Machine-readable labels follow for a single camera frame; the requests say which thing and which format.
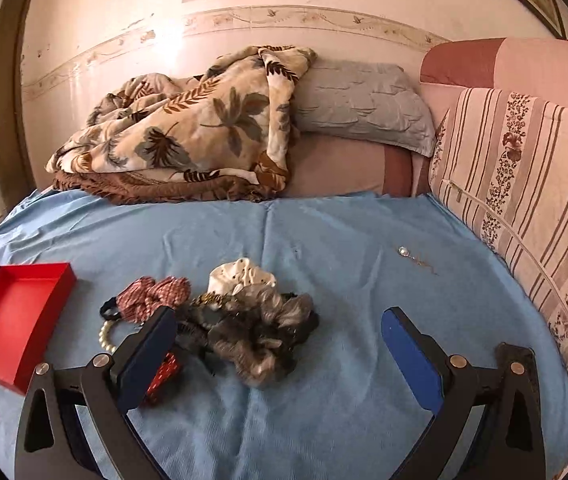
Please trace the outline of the grey patterned scrunchie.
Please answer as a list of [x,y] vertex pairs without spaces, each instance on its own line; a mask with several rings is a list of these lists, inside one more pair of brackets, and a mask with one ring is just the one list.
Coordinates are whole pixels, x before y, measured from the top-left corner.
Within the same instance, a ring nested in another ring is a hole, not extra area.
[[205,292],[177,313],[176,346],[201,361],[212,354],[232,364],[245,385],[260,388],[290,374],[295,349],[318,328],[312,297],[281,294],[268,284],[234,294]]

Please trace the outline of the light blue bed sheet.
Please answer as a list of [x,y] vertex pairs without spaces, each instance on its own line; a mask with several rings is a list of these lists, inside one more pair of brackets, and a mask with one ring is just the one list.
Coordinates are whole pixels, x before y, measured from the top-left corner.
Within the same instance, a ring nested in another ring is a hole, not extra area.
[[243,385],[185,358],[131,421],[173,479],[386,479],[428,423],[380,336],[400,307],[449,353],[493,366],[501,342],[534,350],[546,471],[568,463],[568,375],[546,321],[504,264],[432,198],[372,194],[252,203],[114,206],[79,192],[24,200],[0,224],[2,264],[68,262],[76,284],[46,359],[86,364],[98,310],[144,275],[184,276],[246,257],[312,297],[319,327],[282,382]]

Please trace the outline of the striped floral cushion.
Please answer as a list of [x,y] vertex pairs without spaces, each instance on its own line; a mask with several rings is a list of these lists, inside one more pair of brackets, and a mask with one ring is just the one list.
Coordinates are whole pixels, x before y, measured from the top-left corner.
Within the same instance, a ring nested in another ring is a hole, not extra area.
[[444,114],[428,180],[510,269],[568,371],[568,107],[463,90]]

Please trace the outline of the red plaid scrunchie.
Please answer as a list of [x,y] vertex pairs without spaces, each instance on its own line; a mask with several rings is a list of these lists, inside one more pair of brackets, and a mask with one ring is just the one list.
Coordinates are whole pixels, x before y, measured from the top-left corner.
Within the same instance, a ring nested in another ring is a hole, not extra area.
[[156,281],[150,276],[142,276],[116,296],[116,305],[126,322],[143,324],[158,308],[176,310],[190,295],[191,283],[187,278],[167,276]]

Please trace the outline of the pink sofa backrest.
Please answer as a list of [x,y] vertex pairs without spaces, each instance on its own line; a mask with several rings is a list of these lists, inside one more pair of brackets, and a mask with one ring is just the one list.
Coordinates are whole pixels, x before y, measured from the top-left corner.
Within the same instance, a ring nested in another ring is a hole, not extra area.
[[568,108],[568,41],[489,38],[451,41],[423,58],[418,90],[441,122],[465,88],[497,88]]

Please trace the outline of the grey blue pillow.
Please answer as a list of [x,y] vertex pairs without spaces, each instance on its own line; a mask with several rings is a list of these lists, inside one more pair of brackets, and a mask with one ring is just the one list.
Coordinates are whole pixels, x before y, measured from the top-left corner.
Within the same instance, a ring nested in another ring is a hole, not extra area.
[[427,104],[396,64],[320,58],[294,93],[299,130],[392,145],[433,155],[435,126]]

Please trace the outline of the red polka dot scrunchie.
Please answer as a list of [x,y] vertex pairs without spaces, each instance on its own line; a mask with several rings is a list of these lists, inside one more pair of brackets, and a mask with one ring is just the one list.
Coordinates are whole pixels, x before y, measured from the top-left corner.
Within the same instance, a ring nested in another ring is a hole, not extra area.
[[150,385],[146,389],[143,403],[153,405],[160,401],[168,385],[179,377],[183,365],[173,351],[169,351],[162,359]]

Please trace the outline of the white cherry print scrunchie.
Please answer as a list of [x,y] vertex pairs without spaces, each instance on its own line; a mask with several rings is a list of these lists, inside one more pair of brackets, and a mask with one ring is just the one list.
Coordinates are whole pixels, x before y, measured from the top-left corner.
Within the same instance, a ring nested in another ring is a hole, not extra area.
[[276,286],[275,276],[249,258],[222,263],[209,273],[207,292],[220,296],[235,295],[247,286]]

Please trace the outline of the red open box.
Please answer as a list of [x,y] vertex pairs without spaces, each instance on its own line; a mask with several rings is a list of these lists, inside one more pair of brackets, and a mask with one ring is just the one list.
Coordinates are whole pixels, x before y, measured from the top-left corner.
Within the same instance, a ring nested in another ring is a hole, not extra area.
[[76,284],[68,262],[0,266],[0,385],[27,392]]

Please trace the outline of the leaf print blanket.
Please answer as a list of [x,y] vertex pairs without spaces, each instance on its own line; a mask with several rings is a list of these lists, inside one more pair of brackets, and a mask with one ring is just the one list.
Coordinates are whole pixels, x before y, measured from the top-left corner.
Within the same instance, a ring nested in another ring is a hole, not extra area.
[[249,46],[206,73],[127,80],[46,163],[57,183],[156,186],[178,200],[270,200],[290,180],[292,101],[316,59],[295,46]]

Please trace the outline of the pink bolster pillow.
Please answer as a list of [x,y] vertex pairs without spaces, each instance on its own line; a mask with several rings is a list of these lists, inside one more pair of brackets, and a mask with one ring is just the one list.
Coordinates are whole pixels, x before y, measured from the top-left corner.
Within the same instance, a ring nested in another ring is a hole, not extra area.
[[380,143],[304,133],[288,151],[285,197],[325,197],[360,192],[409,197],[412,155]]

